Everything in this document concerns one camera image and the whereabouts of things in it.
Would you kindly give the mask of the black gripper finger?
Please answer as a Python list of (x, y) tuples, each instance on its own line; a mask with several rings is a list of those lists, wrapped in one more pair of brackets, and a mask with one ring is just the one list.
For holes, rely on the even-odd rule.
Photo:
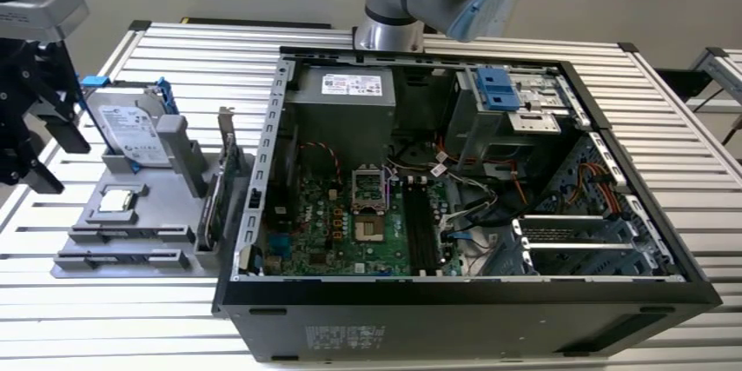
[(36, 64), (42, 90), (38, 116), (65, 152), (86, 154), (90, 146), (76, 127), (74, 106), (84, 99), (64, 41), (38, 46)]
[(40, 194), (60, 194), (64, 186), (40, 161), (42, 145), (33, 131), (17, 142), (13, 130), (1, 123), (1, 184), (24, 183)]

